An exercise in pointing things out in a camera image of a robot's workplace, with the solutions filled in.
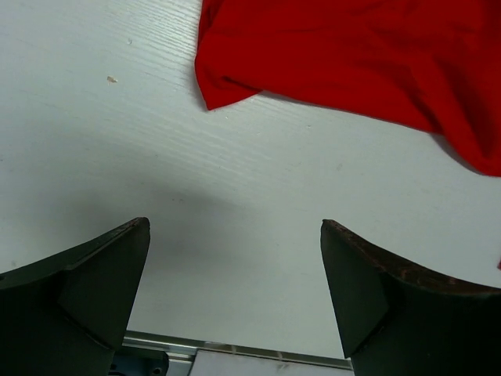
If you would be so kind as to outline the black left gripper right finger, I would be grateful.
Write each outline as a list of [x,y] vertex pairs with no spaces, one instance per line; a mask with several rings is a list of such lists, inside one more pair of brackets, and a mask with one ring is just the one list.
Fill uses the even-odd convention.
[[500,291],[456,279],[326,220],[321,252],[357,375],[497,375]]

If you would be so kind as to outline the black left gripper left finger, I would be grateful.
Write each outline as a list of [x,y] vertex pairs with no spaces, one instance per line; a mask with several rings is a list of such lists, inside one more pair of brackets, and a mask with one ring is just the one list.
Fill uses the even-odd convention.
[[139,217],[1,275],[3,375],[106,375],[150,246]]

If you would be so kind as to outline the red t-shirt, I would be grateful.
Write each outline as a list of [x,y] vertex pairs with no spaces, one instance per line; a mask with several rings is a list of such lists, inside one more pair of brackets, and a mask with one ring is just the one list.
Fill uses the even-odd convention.
[[443,136],[500,174],[497,1],[204,1],[206,107],[259,92]]

